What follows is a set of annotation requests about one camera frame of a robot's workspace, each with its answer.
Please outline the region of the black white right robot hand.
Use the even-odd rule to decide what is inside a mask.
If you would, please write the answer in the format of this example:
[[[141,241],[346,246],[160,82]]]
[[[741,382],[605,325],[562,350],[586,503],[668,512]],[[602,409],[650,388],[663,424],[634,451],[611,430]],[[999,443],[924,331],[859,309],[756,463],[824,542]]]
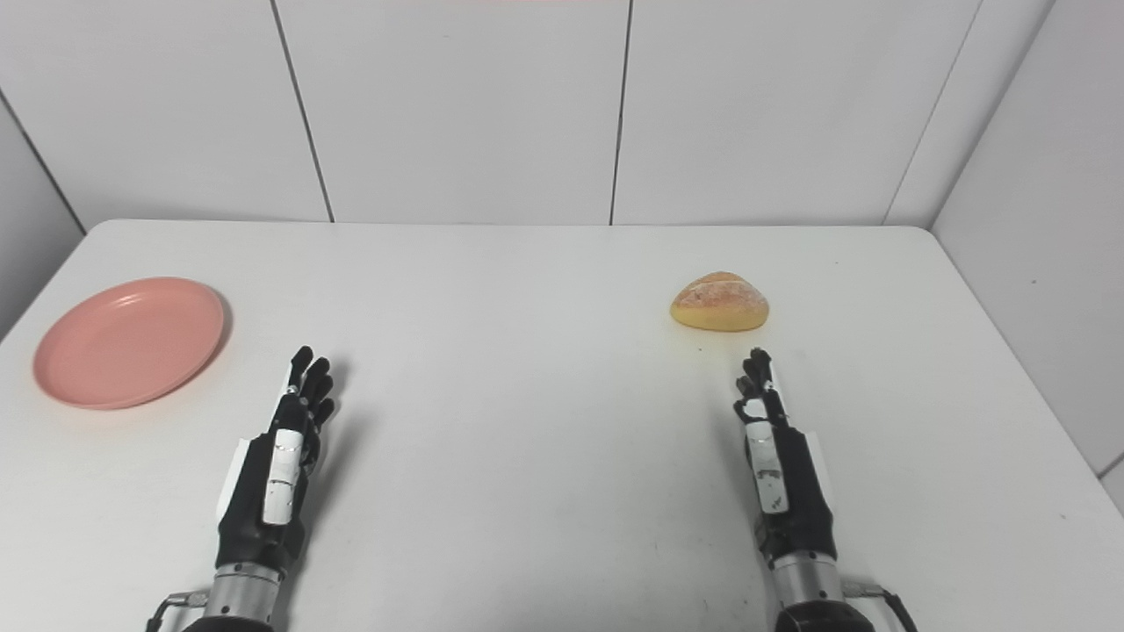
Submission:
[[[774,360],[764,347],[751,349],[736,380],[733,405],[744,428],[744,453],[760,517],[754,529],[769,569],[785,557],[839,559],[834,515],[823,491],[810,441],[794,427],[776,380]]]

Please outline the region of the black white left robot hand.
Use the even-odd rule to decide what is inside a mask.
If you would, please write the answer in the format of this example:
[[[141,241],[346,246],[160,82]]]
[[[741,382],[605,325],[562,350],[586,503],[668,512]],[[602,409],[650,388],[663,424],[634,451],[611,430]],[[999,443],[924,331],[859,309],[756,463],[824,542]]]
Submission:
[[[321,428],[335,412],[326,356],[299,347],[269,427],[250,440],[218,527],[214,565],[261,565],[288,575],[302,553],[306,489],[321,457]]]

